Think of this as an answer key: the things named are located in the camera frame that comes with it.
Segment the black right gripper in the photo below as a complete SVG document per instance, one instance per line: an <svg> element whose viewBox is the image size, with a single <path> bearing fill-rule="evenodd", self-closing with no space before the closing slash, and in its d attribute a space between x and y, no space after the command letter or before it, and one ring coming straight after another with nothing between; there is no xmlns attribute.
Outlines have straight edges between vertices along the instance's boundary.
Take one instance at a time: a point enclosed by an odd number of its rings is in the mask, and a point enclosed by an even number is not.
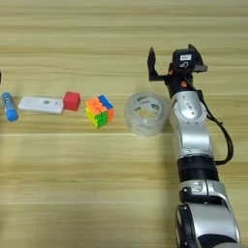
<svg viewBox="0 0 248 248"><path fill-rule="evenodd" d="M149 50L147 58L147 67L150 81L163 81L169 90L170 97L172 98L176 93L184 91L196 91L193 85L193 73L202 73L207 71L207 66L203 65L202 56L198 50L191 44L188 48L193 52L194 70L182 72L174 71L172 64L169 66L169 71L166 75L160 76L155 70L156 56L153 48Z"/></svg>

